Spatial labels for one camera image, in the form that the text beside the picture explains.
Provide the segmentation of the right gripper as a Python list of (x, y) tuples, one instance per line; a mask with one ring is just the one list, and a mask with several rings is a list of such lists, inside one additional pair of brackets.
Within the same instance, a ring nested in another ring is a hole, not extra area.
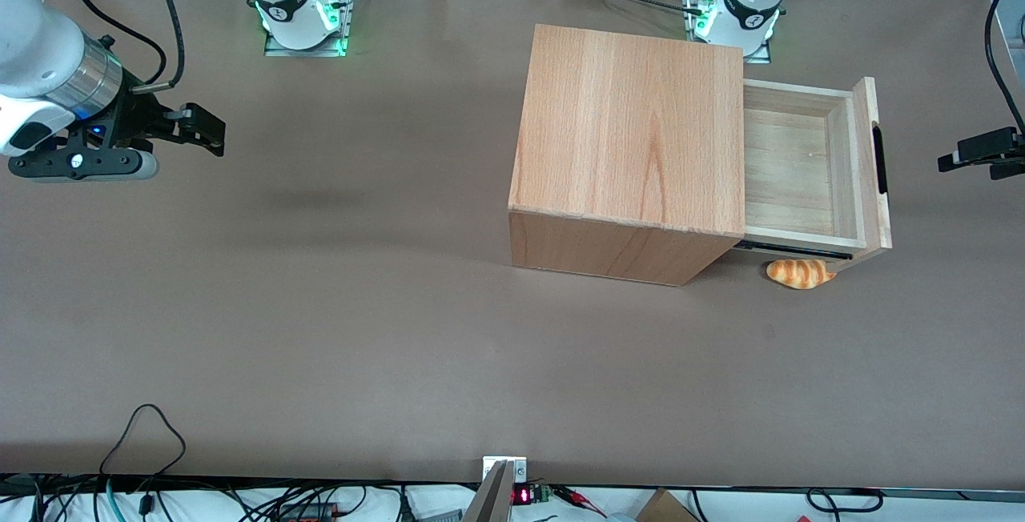
[(44, 98), (2, 96), (2, 153), (18, 157), (41, 150), (59, 132), (66, 145), (80, 142), (85, 149), (135, 150), (153, 153), (154, 140), (202, 147), (216, 157), (224, 155), (223, 120), (187, 102), (169, 110), (151, 94), (118, 94), (102, 109), (82, 118), (69, 107)]

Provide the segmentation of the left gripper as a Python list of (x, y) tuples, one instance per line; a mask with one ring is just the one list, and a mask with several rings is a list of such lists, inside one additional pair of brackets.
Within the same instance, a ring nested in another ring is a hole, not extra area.
[(990, 179), (1025, 175), (1024, 131), (1004, 127), (958, 142), (956, 149), (938, 157), (938, 171), (955, 171), (967, 166), (990, 166)]

